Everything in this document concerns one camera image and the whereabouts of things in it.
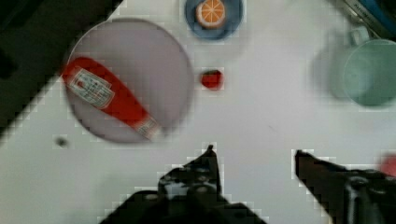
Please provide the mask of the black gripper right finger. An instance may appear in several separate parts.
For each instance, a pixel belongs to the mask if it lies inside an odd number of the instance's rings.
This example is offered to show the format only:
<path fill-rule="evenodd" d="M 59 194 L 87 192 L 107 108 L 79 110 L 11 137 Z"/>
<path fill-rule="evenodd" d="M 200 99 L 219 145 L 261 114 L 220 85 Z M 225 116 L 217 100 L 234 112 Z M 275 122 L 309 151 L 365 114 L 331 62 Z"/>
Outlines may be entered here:
<path fill-rule="evenodd" d="M 298 150 L 295 174 L 333 224 L 396 224 L 395 178 L 367 169 L 349 170 Z"/>

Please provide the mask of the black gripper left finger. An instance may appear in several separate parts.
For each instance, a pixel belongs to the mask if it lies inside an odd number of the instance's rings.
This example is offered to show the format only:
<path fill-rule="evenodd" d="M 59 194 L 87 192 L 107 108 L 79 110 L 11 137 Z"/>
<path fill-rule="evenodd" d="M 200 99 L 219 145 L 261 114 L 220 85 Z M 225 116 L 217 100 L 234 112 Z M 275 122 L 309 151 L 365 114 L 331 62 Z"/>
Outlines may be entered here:
<path fill-rule="evenodd" d="M 219 164 L 212 146 L 198 158 L 163 175 L 156 190 L 141 190 L 99 224 L 267 224 L 242 203 L 221 195 Z"/>

